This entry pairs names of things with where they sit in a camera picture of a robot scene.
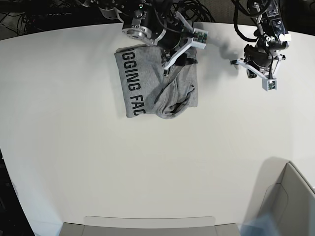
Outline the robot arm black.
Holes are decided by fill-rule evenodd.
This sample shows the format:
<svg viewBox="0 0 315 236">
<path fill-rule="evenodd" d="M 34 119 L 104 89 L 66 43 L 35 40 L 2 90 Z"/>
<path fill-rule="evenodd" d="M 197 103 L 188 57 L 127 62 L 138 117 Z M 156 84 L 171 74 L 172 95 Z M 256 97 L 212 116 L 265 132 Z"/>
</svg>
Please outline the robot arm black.
<svg viewBox="0 0 315 236">
<path fill-rule="evenodd" d="M 273 62 L 285 59 L 279 51 L 289 47 L 291 35 L 288 33 L 281 14 L 279 0 L 249 0 L 244 7 L 239 0 L 234 5 L 233 25 L 238 36 L 248 42 L 244 48 L 243 64 L 249 78 L 258 75 L 274 79 Z M 256 26 L 254 38 L 248 38 L 238 28 L 239 13 L 249 17 Z"/>
<path fill-rule="evenodd" d="M 176 11 L 171 0 L 79 0 L 84 7 L 97 6 L 104 18 L 123 23 L 122 32 L 148 46 L 164 50 L 162 65 L 168 70 L 191 47 L 199 48 L 198 30 Z"/>
</svg>

